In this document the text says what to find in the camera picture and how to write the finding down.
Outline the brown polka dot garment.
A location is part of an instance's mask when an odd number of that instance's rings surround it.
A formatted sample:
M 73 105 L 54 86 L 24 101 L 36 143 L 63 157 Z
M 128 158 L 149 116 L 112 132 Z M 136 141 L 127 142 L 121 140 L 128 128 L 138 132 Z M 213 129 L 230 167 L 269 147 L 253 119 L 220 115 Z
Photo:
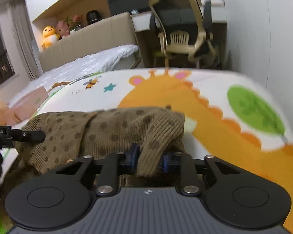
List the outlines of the brown polka dot garment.
M 185 116 L 160 107 L 101 110 L 90 113 L 43 113 L 24 130 L 41 130 L 42 143 L 15 144 L 18 156 L 6 173 L 2 188 L 10 190 L 26 180 L 63 166 L 68 160 L 90 155 L 96 160 L 108 154 L 140 146 L 135 177 L 123 176 L 125 186 L 159 175 L 162 155 L 172 148 L 184 149 Z

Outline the pink gift box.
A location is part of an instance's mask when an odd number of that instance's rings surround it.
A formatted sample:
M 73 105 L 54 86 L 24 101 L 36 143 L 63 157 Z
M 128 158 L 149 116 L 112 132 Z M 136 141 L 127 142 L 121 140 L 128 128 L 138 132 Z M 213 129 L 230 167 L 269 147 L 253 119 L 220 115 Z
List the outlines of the pink gift box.
M 24 121 L 30 118 L 47 98 L 48 93 L 46 89 L 41 86 L 19 99 L 11 109 L 19 121 Z

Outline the colourful cartoon play mat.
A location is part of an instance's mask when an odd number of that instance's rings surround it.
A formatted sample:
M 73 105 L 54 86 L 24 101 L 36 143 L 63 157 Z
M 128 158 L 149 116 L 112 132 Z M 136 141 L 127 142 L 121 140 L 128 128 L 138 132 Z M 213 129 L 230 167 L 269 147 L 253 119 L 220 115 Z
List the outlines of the colourful cartoon play mat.
M 271 96 L 249 78 L 232 72 L 181 69 L 89 74 L 69 81 L 37 115 L 138 107 L 183 113 L 182 151 L 193 158 L 214 155 L 285 188 L 292 207 L 284 226 L 293 233 L 293 133 Z M 158 176 L 132 186 L 173 184 L 160 163 L 159 170 Z M 0 187 L 0 233 L 12 226 L 4 210 L 11 190 Z

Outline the yellow duck plush toy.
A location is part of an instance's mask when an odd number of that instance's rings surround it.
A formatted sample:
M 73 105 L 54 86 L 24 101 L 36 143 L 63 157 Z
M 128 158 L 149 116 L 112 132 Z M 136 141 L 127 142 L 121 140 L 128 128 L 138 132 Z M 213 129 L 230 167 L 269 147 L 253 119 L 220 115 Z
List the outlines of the yellow duck plush toy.
M 43 42 L 42 48 L 47 49 L 57 41 L 59 41 L 60 35 L 57 34 L 56 29 L 52 26 L 46 26 L 43 30 Z

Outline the white quilted mattress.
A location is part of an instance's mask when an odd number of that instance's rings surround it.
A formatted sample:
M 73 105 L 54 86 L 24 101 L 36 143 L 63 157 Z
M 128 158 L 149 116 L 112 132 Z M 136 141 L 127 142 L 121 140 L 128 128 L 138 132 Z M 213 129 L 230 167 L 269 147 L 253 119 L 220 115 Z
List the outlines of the white quilted mattress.
M 11 108 L 26 94 L 41 86 L 49 90 L 56 82 L 74 81 L 92 73 L 130 69 L 135 63 L 135 55 L 138 51 L 137 45 L 121 45 L 78 58 L 58 68 L 51 69 L 39 78 L 30 81 L 23 90 L 11 99 L 8 107 Z

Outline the pink plush toy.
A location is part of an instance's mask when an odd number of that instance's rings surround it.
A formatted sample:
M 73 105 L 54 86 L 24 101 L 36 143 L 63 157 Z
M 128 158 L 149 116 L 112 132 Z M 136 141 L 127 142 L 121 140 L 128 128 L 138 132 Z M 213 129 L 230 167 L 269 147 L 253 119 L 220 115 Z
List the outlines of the pink plush toy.
M 60 36 L 60 38 L 66 37 L 70 34 L 70 30 L 67 25 L 67 22 L 63 20 L 57 22 L 55 29 L 56 29 L 56 33 Z

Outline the potted pink flower plant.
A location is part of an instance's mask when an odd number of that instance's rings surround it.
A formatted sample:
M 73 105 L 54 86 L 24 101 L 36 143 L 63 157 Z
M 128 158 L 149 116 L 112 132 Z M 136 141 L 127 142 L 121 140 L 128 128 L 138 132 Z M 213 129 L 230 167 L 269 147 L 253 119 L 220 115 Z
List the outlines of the potted pink flower plant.
M 72 31 L 76 26 L 82 24 L 82 16 L 78 14 L 72 17 L 67 17 L 65 20 L 68 25 L 69 31 Z

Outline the beige upholstered headboard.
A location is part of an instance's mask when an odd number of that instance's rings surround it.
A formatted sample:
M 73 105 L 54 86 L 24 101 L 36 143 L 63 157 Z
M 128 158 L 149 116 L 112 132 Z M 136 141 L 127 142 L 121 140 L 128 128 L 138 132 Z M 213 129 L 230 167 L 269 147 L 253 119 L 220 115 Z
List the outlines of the beige upholstered headboard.
M 42 70 L 47 72 L 77 58 L 126 44 L 136 44 L 128 12 L 84 27 L 40 52 L 38 57 Z

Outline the black round appliance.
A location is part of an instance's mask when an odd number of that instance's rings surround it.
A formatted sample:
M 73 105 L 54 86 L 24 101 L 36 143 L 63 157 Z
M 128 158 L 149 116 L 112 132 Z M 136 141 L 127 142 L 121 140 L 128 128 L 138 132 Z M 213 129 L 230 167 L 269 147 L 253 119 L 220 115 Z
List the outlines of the black round appliance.
M 92 10 L 86 13 L 87 24 L 91 25 L 102 20 L 98 10 Z

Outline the white desk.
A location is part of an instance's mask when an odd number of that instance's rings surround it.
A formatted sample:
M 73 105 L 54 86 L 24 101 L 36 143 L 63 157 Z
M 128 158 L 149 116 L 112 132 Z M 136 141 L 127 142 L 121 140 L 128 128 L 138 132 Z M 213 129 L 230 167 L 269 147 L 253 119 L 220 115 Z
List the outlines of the white desk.
M 196 24 L 196 18 L 192 7 L 188 5 L 162 6 L 156 4 L 154 10 L 157 12 L 164 26 L 176 26 L 181 24 Z M 131 19 L 136 32 L 150 29 L 152 11 L 131 15 Z M 211 5 L 212 22 L 227 23 L 227 15 L 224 6 Z

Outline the beige mesh office chair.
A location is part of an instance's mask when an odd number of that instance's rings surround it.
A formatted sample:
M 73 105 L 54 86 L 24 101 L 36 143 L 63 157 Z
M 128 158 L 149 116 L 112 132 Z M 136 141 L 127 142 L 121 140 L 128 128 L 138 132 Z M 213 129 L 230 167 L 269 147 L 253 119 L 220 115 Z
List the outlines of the beige mesh office chair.
M 196 24 L 164 26 L 154 6 L 190 5 L 193 9 Z M 178 55 L 185 55 L 197 68 L 216 68 L 220 65 L 219 42 L 213 36 L 211 1 L 207 0 L 149 0 L 152 11 L 150 30 L 159 38 L 161 54 L 165 67 Z

